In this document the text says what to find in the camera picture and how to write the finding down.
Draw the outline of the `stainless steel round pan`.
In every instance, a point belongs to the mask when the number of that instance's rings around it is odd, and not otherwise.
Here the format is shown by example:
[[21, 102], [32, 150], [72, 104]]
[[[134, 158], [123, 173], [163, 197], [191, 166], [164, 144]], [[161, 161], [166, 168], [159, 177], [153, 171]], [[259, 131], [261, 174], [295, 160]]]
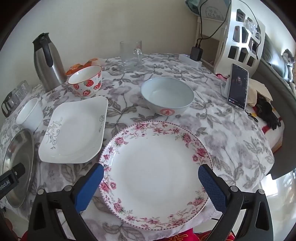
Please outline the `stainless steel round pan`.
[[5, 197], [13, 208], [19, 208], [25, 200], [32, 180], [34, 156], [33, 134], [23, 129], [8, 146], [1, 175], [1, 198]]

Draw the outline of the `small white cup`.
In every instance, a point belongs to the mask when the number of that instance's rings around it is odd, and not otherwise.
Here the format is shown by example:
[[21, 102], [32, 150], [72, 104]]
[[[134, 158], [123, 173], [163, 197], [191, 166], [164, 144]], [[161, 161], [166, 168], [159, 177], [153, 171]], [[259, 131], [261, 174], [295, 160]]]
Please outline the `small white cup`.
[[29, 100], [16, 118], [16, 124], [31, 132], [37, 130], [43, 120], [43, 111], [37, 98]]

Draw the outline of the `black power adapter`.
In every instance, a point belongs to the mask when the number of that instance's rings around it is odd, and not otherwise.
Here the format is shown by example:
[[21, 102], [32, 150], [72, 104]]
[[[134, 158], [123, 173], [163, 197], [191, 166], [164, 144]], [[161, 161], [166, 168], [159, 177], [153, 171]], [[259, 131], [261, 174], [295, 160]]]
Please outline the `black power adapter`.
[[201, 41], [202, 39], [197, 39], [196, 45], [192, 47], [191, 53], [190, 53], [190, 59], [194, 61], [200, 61], [202, 54], [203, 54], [203, 49], [201, 48]]

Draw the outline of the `strawberry pattern bowl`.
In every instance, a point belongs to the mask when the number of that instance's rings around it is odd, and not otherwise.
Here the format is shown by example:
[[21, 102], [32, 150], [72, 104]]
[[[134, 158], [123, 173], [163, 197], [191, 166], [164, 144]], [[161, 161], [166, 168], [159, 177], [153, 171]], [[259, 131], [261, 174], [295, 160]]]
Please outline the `strawberry pattern bowl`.
[[67, 83], [80, 97], [87, 97], [98, 92], [102, 86], [102, 67], [93, 65], [83, 68], [68, 79]]

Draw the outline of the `glass teapot with cups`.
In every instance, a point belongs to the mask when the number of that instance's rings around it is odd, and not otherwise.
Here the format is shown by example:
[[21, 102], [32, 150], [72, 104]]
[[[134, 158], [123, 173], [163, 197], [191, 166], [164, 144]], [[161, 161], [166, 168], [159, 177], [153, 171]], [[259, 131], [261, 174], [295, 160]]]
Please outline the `glass teapot with cups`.
[[24, 100], [32, 88], [27, 83], [27, 81], [22, 81], [13, 91], [8, 93], [3, 103], [1, 104], [1, 110], [3, 115], [8, 118], [13, 111], [19, 106], [19, 104]]

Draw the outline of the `pale blue ceramic bowl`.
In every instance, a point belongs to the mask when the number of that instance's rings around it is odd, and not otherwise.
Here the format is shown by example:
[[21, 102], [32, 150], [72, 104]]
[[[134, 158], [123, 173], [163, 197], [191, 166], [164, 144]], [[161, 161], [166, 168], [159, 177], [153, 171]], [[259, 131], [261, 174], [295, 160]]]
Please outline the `pale blue ceramic bowl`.
[[155, 77], [145, 81], [140, 93], [147, 107], [162, 116], [182, 114], [195, 98], [191, 87], [171, 77]]

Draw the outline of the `white power strip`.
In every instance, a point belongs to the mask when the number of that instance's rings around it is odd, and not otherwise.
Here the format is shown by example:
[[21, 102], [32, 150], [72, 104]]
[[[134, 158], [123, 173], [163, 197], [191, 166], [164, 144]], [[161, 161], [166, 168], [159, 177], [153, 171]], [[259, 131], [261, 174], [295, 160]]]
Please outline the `white power strip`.
[[179, 60], [194, 67], [194, 68], [201, 68], [202, 67], [201, 61], [195, 61], [195, 60], [191, 59], [189, 55], [186, 55], [186, 54], [180, 54]]

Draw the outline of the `orange snack packet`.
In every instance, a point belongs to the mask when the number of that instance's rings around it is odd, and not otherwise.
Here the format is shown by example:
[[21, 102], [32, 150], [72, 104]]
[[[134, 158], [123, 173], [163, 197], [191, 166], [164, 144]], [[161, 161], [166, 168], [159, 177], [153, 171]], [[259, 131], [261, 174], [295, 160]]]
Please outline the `orange snack packet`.
[[98, 58], [93, 58], [93, 59], [90, 59], [88, 60], [86, 63], [84, 64], [80, 64], [80, 63], [77, 63], [75, 65], [72, 65], [67, 71], [66, 71], [66, 76], [71, 76], [73, 75], [74, 73], [76, 73], [77, 71], [83, 69], [83, 68], [86, 68], [86, 67], [89, 67], [89, 66], [94, 66], [94, 65], [100, 65], [100, 61]]

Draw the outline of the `white square plate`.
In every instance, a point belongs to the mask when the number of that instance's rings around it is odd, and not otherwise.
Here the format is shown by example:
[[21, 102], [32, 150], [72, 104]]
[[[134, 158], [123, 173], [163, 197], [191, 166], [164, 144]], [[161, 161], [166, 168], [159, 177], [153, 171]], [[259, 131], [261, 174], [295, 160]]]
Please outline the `white square plate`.
[[58, 106], [50, 119], [38, 154], [42, 162], [82, 164], [103, 144], [108, 99], [97, 96]]

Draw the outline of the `floral rimmed round plate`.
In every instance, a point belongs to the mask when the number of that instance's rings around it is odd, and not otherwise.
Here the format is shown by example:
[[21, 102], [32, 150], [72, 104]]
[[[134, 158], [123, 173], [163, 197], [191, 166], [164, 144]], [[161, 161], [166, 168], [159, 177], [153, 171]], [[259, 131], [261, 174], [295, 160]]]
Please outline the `floral rimmed round plate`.
[[198, 178], [209, 152], [189, 130], [143, 121], [116, 134], [100, 157], [102, 198], [122, 221], [143, 230], [170, 230], [192, 220], [209, 197]]

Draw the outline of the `smartphone on stand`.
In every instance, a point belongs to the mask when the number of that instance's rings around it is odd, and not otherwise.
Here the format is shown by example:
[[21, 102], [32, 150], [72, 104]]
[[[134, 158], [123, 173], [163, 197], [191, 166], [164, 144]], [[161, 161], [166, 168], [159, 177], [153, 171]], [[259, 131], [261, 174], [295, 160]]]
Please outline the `smartphone on stand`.
[[222, 96], [229, 104], [242, 110], [245, 110], [247, 105], [248, 79], [249, 73], [246, 69], [232, 64], [230, 77], [224, 89], [221, 90]]

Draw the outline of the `clear glass mug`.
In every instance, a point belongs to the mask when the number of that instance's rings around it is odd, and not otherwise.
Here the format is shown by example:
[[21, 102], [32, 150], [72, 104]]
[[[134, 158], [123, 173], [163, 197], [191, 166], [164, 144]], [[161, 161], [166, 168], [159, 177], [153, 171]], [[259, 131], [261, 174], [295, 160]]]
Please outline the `clear glass mug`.
[[120, 42], [121, 66], [126, 71], [142, 67], [142, 41], [126, 40]]

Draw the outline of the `white lattice shelf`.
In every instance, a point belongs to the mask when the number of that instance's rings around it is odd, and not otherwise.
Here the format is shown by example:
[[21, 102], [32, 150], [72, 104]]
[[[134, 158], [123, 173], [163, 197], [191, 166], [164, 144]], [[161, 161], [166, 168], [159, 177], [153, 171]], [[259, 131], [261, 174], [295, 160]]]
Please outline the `white lattice shelf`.
[[219, 41], [214, 74], [227, 77], [236, 64], [252, 76], [262, 57], [265, 25], [247, 1], [201, 1], [197, 38], [205, 51], [211, 40]]

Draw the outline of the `stainless steel thermos jug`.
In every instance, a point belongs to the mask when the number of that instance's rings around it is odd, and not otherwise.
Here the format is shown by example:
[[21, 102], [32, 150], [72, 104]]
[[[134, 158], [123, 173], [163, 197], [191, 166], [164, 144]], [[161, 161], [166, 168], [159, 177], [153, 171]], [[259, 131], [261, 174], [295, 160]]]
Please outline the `stainless steel thermos jug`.
[[49, 33], [41, 33], [34, 39], [33, 45], [34, 66], [45, 91], [49, 92], [65, 83], [67, 77], [64, 67]]

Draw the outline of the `floral tablecloth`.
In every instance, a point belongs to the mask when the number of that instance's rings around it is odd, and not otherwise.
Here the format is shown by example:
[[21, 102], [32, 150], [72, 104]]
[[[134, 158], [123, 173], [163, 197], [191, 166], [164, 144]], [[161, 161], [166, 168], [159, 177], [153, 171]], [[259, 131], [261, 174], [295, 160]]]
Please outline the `floral tablecloth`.
[[[144, 56], [143, 70], [124, 73], [119, 67], [119, 57], [100, 60], [105, 64], [103, 84], [100, 94], [108, 99], [108, 111], [104, 144], [107, 144], [117, 133], [126, 127], [135, 124], [140, 128], [136, 131], [136, 141], [141, 140], [141, 134], [147, 132], [143, 121], [152, 124], [160, 123], [149, 130], [155, 136], [179, 137], [179, 141], [193, 139], [189, 134], [179, 135], [164, 132], [167, 122], [175, 123], [194, 133], [209, 151], [214, 165], [214, 171], [222, 177], [227, 184], [236, 184], [243, 190], [251, 190], [267, 175], [274, 164], [274, 156], [267, 137], [258, 123], [250, 120], [247, 114], [226, 103], [220, 93], [221, 80], [206, 68], [190, 67], [178, 60], [173, 54], [149, 54]], [[141, 85], [152, 77], [174, 77], [184, 81], [195, 93], [195, 100], [188, 110], [182, 114], [161, 116], [152, 113], [144, 103], [140, 94]], [[34, 133], [36, 147], [43, 140], [50, 117], [57, 106], [64, 102], [72, 102], [75, 97], [71, 87], [62, 84], [55, 90], [45, 93], [41, 84], [33, 88], [28, 100], [37, 97], [42, 101], [44, 114], [43, 122]], [[74, 181], [93, 164], [40, 164], [37, 160], [37, 174], [34, 177], [29, 195], [20, 208], [12, 208], [8, 201], [1, 201], [1, 205], [13, 211], [16, 215], [29, 218], [36, 192], [45, 187], [47, 191], [56, 191], [66, 184]], [[196, 226], [208, 218], [216, 215], [210, 201], [193, 220], [175, 230], [167, 230], [160, 234], [152, 234], [133, 226], [123, 224], [103, 203], [100, 191], [95, 194], [90, 209], [83, 212], [86, 221], [90, 221], [91, 228], [99, 240], [154, 240], [156, 238], [171, 236]]]

